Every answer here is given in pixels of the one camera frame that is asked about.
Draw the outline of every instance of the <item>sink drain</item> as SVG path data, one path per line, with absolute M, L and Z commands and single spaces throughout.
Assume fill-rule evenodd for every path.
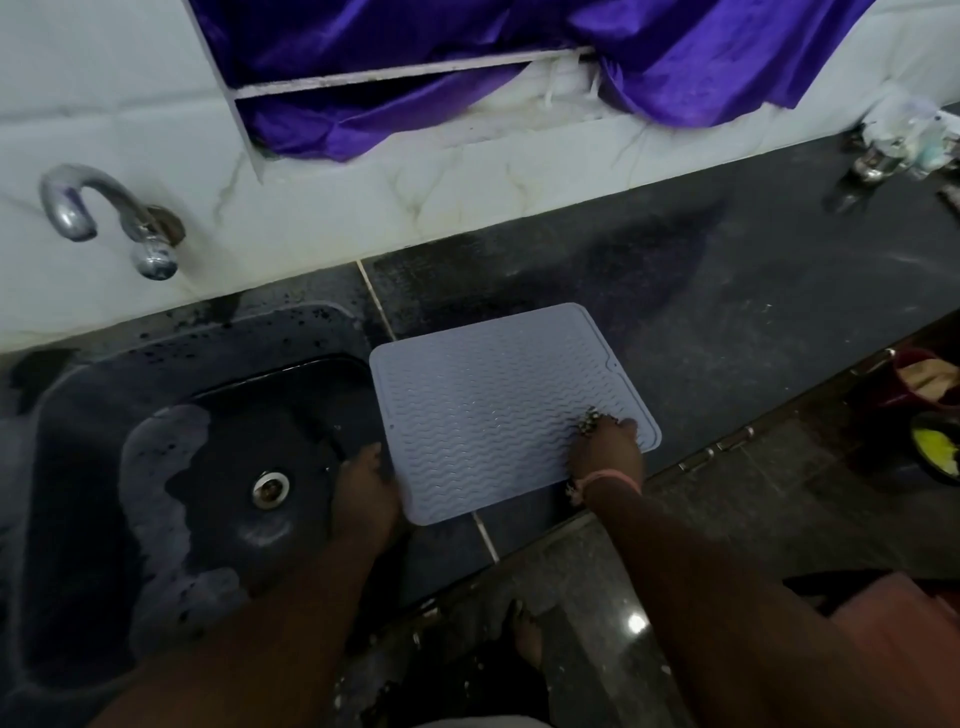
M 290 478 L 278 471 L 264 473 L 253 483 L 251 495 L 257 508 L 272 510 L 290 495 Z

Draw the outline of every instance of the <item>bare foot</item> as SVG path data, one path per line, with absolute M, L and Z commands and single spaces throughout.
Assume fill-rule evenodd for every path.
M 523 602 L 514 599 L 507 608 L 507 617 L 503 620 L 504 635 L 513 637 L 516 654 L 540 669 L 543 662 L 543 633 L 534 621 L 534 616 L 523 606 Z

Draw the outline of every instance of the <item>hand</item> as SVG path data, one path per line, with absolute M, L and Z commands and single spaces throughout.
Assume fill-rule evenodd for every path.
M 570 474 L 579 479 L 596 471 L 615 470 L 643 484 L 643 455 L 636 444 L 636 422 L 620 424 L 604 415 L 590 435 L 580 435 L 570 448 Z
M 378 555 L 390 541 L 400 514 L 396 483 L 380 477 L 380 443 L 367 445 L 346 461 L 333 493 L 331 535 L 357 540 Z

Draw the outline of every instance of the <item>dish drying mat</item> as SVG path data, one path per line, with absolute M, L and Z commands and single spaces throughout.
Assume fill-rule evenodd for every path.
M 428 525 L 566 479 L 590 407 L 660 444 L 587 310 L 540 308 L 373 350 L 373 385 L 410 522 Z

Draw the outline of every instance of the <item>faucet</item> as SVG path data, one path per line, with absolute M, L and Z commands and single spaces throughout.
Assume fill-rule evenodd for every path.
M 77 242 L 97 236 L 97 223 L 84 205 L 81 190 L 90 187 L 107 198 L 120 216 L 120 227 L 133 246 L 132 261 L 144 278 L 167 280 L 177 272 L 174 246 L 183 225 L 170 210 L 144 206 L 110 175 L 84 164 L 60 164 L 40 178 L 40 201 L 54 229 Z

